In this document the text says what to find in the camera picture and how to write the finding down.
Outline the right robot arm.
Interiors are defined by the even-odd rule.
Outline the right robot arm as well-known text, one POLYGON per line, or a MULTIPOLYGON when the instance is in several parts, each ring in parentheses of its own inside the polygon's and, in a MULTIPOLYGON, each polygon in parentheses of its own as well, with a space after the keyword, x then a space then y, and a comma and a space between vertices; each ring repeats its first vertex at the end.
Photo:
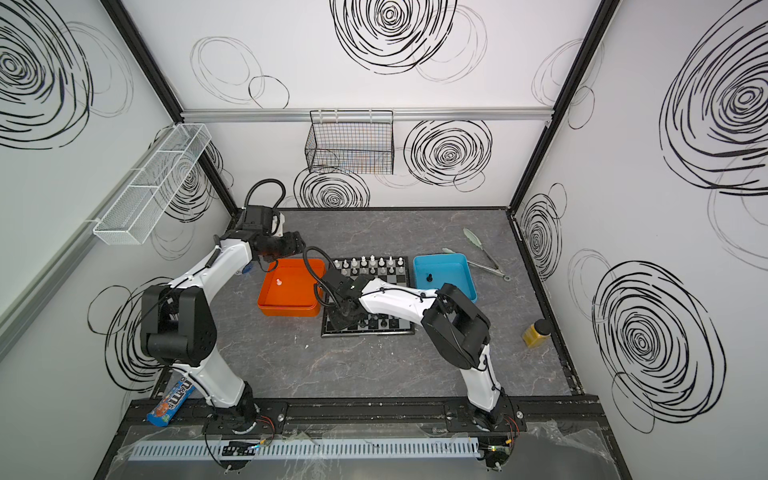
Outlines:
POLYGON ((440 356, 460 370, 477 417, 487 425, 500 421, 504 390, 492 365, 490 320, 458 287, 446 283, 437 290, 414 289, 367 274, 351 278, 332 268, 316 279, 313 291, 323 306, 341 316, 343 328, 368 314, 421 326, 440 356))

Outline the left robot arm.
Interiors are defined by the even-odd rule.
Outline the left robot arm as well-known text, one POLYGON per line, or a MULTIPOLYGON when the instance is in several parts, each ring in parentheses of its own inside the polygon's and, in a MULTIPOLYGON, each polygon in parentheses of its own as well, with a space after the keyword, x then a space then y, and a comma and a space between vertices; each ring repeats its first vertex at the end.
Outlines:
POLYGON ((142 294, 142 354, 180 373, 215 412, 233 415, 240 432, 257 422, 258 410, 250 385, 218 350, 210 302, 252 261, 275 262, 301 252, 300 235, 284 232, 283 223, 275 207, 245 207, 235 226, 216 236, 212 251, 189 271, 142 294))

